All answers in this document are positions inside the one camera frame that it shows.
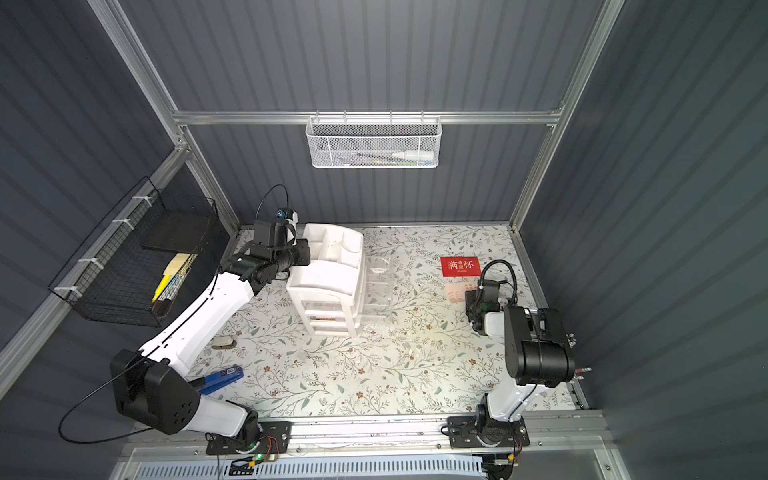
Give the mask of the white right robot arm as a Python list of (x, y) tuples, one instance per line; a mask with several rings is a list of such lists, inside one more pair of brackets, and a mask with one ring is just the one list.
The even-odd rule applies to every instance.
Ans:
[(501, 283), (464, 293), (465, 314), (472, 329), (504, 347), (506, 373), (484, 396), (481, 411), (499, 422), (520, 420), (536, 397), (576, 375), (572, 340), (562, 314), (551, 308), (528, 309), (499, 300)]

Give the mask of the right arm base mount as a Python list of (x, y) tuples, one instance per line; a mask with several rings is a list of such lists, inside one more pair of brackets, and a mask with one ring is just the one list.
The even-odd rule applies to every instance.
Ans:
[(454, 449), (505, 448), (520, 450), (530, 445), (523, 420), (502, 422), (477, 416), (453, 416), (440, 432)]

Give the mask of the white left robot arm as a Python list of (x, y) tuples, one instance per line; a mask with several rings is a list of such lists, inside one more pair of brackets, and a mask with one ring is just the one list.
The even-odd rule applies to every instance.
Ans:
[(170, 325), (136, 351), (112, 360), (117, 411), (167, 435), (194, 431), (248, 446), (260, 437), (253, 410), (201, 394), (186, 379), (192, 364), (223, 325), (279, 275), (310, 262), (298, 238), (297, 213), (280, 210), (259, 222), (254, 238), (230, 257), (209, 286)]

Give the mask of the white plastic drawer organizer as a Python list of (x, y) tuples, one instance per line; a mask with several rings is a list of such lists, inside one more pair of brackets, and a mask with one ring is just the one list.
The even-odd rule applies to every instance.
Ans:
[(286, 284), (311, 335), (356, 337), (365, 293), (364, 238), (340, 225), (308, 223), (310, 263), (294, 266)]

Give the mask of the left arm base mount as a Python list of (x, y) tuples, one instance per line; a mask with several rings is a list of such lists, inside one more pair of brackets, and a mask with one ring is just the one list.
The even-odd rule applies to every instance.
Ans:
[(224, 455), (279, 455), (287, 451), (293, 423), (266, 421), (246, 423), (234, 437), (207, 434), (205, 453)]

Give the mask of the red postcard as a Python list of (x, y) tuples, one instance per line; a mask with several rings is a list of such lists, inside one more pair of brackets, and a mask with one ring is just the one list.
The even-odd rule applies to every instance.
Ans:
[(445, 278), (479, 277), (482, 272), (477, 257), (441, 257), (440, 264)]

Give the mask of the pink good luck postcard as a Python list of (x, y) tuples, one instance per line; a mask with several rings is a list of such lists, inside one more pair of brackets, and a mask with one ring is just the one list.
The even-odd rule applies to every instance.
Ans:
[(465, 302), (465, 294), (477, 290), (475, 282), (449, 282), (445, 284), (445, 294), (450, 303), (458, 304)]

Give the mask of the clear plastic drawer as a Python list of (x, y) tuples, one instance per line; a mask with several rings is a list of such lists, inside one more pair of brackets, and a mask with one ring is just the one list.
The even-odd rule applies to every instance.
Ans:
[(367, 256), (365, 266), (365, 292), (362, 300), (362, 320), (386, 320), (394, 304), (394, 264), (389, 256)]

